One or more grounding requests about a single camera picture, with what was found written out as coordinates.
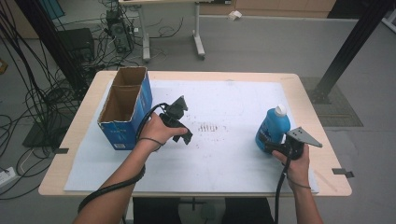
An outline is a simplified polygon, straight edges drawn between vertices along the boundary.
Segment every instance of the bottle cap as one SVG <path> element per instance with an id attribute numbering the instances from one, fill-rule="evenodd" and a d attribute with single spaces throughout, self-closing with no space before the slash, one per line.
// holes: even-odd
<path id="1" fill-rule="evenodd" d="M 279 117 L 285 117 L 287 112 L 288 109 L 286 109 L 286 107 L 283 105 L 277 105 L 277 107 L 275 108 L 275 113 Z"/>

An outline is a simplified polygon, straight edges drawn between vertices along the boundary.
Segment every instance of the finger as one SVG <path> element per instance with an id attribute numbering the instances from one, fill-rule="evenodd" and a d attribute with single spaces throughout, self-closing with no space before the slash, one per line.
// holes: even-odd
<path id="1" fill-rule="evenodd" d="M 150 117 L 152 119 L 158 119 L 159 118 L 159 116 L 155 112 L 152 112 Z"/>
<path id="2" fill-rule="evenodd" d="M 274 150 L 274 151 L 272 152 L 272 154 L 273 154 L 274 157 L 276 157 L 276 158 L 277 158 L 279 161 L 281 161 L 283 164 L 286 164 L 287 158 L 286 158 L 285 155 L 283 155 L 282 153 L 280 153 L 280 152 L 278 152 L 278 151 L 276 151 L 276 150 Z"/>
<path id="3" fill-rule="evenodd" d="M 309 158 L 309 145 L 304 144 L 304 151 L 303 151 L 303 156 L 304 158 Z"/>
<path id="4" fill-rule="evenodd" d="M 187 128 L 170 128 L 171 134 L 175 135 L 182 135 L 188 132 Z"/>

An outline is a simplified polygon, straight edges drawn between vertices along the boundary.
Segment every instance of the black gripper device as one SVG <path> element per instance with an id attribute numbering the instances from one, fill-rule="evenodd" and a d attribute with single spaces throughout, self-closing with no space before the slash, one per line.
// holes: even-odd
<path id="1" fill-rule="evenodd" d="M 303 128 L 296 128 L 286 133 L 284 144 L 276 144 L 272 142 L 264 142 L 265 152 L 272 153 L 274 150 L 279 151 L 292 160 L 298 160 L 304 152 L 304 144 L 315 147 L 322 147 L 322 144 L 307 133 Z"/>
<path id="2" fill-rule="evenodd" d="M 187 105 L 186 102 L 184 101 L 184 96 L 180 96 L 176 101 L 174 101 L 171 105 L 168 105 L 164 109 L 164 113 L 160 114 L 160 118 L 163 121 L 163 124 L 169 128 L 187 128 L 182 124 L 179 119 L 181 119 L 184 116 L 184 111 L 187 111 Z M 192 133 L 190 129 L 188 129 L 188 132 L 182 135 L 175 135 L 173 137 L 173 140 L 175 142 L 180 139 L 180 137 L 183 138 L 184 143 L 186 145 L 189 144 L 191 138 L 192 138 Z"/>

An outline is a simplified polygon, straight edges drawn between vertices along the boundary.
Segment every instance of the label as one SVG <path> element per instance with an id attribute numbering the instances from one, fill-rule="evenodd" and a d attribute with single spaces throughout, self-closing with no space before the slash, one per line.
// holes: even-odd
<path id="1" fill-rule="evenodd" d="M 262 124 L 259 130 L 259 140 L 261 142 L 272 142 L 272 137 L 270 132 L 268 131 L 268 126 L 265 124 L 265 122 Z"/>
<path id="2" fill-rule="evenodd" d="M 125 148 L 124 144 L 114 144 L 114 147 L 116 148 Z"/>

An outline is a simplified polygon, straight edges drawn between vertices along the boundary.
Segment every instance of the desk leg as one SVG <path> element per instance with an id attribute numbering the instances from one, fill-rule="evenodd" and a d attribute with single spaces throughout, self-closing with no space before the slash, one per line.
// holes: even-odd
<path id="1" fill-rule="evenodd" d="M 199 3 L 195 3 L 195 30 L 192 31 L 195 46 L 197 47 L 198 56 L 205 58 L 204 46 L 202 45 L 201 37 L 199 36 Z"/>
<path id="2" fill-rule="evenodd" d="M 125 211 L 125 219 L 126 223 L 134 223 L 134 200 L 132 197 L 129 200 L 128 207 Z"/>
<path id="3" fill-rule="evenodd" d="M 396 33 L 396 26 L 393 24 L 393 22 L 396 20 L 396 9 L 390 14 L 390 16 L 386 19 L 382 19 L 382 22 L 384 22 L 389 29 L 391 29 L 394 33 Z"/>
<path id="4" fill-rule="evenodd" d="M 148 63 L 150 60 L 150 55 L 149 55 L 149 34 L 146 32 L 146 27 L 145 27 L 145 20 L 144 20 L 144 15 L 143 15 L 143 10 L 142 6 L 135 6 L 137 9 L 137 13 L 139 15 L 139 21 L 140 21 L 140 26 L 142 29 L 143 33 L 143 61 L 145 63 Z"/>

